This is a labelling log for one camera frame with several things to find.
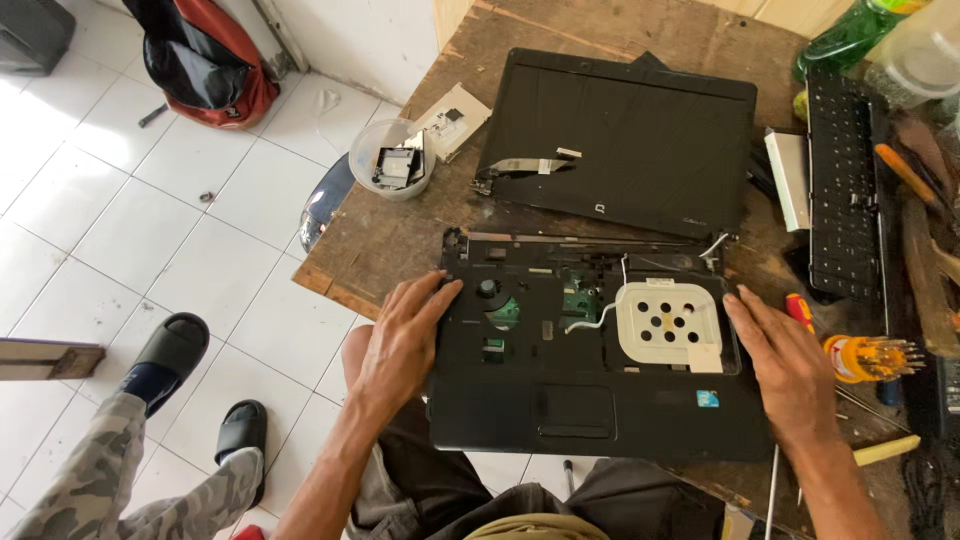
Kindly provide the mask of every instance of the knee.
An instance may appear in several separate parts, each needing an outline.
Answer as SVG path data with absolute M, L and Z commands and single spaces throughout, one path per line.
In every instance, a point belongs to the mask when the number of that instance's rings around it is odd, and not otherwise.
M 359 326 L 347 334 L 344 344 L 341 345 L 340 357 L 344 362 L 344 378 L 347 380 L 347 389 L 360 376 L 363 367 L 363 357 L 367 355 L 370 338 L 373 335 L 373 325 Z

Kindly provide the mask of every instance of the intel sticker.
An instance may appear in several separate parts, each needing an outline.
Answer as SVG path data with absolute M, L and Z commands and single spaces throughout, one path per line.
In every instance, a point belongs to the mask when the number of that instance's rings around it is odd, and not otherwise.
M 720 406 L 717 393 L 713 390 L 697 390 L 697 406 Z

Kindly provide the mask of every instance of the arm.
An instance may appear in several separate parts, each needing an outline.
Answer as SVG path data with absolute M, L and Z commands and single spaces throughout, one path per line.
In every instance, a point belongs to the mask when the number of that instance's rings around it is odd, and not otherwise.
M 840 436 L 833 366 L 816 336 L 746 286 L 724 307 L 754 361 L 763 408 L 804 490 L 818 538 L 877 540 L 883 523 Z
M 377 435 L 419 392 L 433 366 L 437 321 L 463 287 L 458 280 L 433 294 L 445 275 L 431 272 L 387 295 L 360 376 L 275 540 L 340 538 Z

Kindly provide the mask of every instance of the foot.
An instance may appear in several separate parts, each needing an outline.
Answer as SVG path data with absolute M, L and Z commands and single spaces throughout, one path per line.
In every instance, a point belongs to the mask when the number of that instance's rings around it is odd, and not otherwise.
M 209 342 L 210 330 L 197 315 L 175 313 L 167 317 L 150 336 L 117 391 L 143 400 L 150 418 L 190 377 Z
M 227 411 L 227 418 L 220 425 L 217 439 L 217 454 L 213 460 L 220 465 L 227 456 L 244 448 L 254 447 L 263 456 L 263 474 L 250 508 L 263 499 L 267 477 L 267 408 L 257 400 L 244 400 Z

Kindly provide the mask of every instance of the camouflage pants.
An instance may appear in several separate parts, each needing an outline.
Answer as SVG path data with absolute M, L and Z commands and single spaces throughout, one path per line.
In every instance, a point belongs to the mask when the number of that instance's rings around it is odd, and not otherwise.
M 53 485 L 10 538 L 209 540 L 239 520 L 262 477 L 263 455 L 256 448 L 231 454 L 186 495 L 147 504 L 120 519 L 143 458 L 145 409 L 143 400 L 122 392 L 106 400 Z

